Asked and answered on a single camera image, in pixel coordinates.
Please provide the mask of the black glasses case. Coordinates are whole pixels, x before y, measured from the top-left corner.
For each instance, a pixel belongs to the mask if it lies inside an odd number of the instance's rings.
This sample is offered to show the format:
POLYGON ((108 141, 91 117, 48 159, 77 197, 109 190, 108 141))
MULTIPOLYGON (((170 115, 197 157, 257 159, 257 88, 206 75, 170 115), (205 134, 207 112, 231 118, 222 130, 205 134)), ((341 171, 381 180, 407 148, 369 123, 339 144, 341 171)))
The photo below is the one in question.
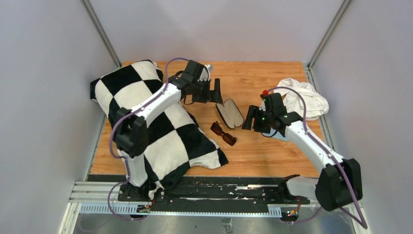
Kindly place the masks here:
POLYGON ((216 109, 229 129, 243 125, 244 117, 233 99, 228 98, 223 104, 216 103, 216 109))

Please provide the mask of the tortoiseshell brown sunglasses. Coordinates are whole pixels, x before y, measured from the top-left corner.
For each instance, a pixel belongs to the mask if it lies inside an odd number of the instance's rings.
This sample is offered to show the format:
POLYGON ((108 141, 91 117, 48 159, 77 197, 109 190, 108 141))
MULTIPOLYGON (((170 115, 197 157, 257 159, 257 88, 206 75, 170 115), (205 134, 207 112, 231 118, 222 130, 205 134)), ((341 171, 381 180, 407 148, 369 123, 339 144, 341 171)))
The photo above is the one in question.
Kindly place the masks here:
POLYGON ((221 128, 221 126, 219 125, 219 123, 216 121, 214 122, 211 127, 210 127, 211 131, 213 133, 215 133, 218 136, 221 136, 222 139, 230 146, 234 146, 235 143, 237 142, 237 138, 232 136, 229 133, 226 133, 223 131, 223 129, 221 128))

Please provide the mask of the light blue cleaning cloth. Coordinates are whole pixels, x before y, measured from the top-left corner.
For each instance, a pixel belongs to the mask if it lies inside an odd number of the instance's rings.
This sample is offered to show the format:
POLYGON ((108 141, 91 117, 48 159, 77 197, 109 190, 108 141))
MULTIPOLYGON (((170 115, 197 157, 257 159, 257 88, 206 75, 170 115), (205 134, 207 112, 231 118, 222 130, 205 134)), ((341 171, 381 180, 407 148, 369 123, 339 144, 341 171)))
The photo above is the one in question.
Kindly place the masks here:
POLYGON ((283 140, 288 142, 289 140, 284 137, 279 131, 271 129, 270 137, 278 140, 283 140))

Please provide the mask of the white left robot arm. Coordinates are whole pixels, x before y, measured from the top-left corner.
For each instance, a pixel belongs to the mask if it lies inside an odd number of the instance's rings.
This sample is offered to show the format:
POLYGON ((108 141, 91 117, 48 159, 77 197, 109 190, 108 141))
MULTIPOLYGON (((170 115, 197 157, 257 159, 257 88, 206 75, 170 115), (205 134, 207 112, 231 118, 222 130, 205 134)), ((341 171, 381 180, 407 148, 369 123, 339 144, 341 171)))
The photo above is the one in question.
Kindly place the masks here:
POLYGON ((188 95, 193 96, 193 102, 222 104, 218 78, 210 89, 212 71, 211 64, 188 60, 183 71, 166 77, 163 86, 148 99, 131 109, 118 110, 110 143, 120 152, 118 158, 125 164, 126 182, 133 185, 130 194, 135 200, 144 201, 149 196, 149 188, 144 185, 148 178, 144 163, 144 151, 149 145, 148 127, 166 109, 188 95))

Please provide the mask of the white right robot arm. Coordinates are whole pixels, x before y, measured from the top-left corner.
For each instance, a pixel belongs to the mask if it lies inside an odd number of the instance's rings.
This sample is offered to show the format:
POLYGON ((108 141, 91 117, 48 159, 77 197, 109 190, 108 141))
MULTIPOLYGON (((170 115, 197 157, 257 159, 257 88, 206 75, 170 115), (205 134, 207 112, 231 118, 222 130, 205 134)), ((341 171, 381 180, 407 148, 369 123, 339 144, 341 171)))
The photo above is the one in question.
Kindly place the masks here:
POLYGON ((363 198, 361 166, 326 145, 297 112, 288 112, 279 93, 261 96, 263 107, 251 105, 242 128, 268 134, 275 130, 294 143, 313 163, 318 178, 290 175, 278 190, 283 203, 298 196, 315 199, 323 209, 333 211, 363 198))

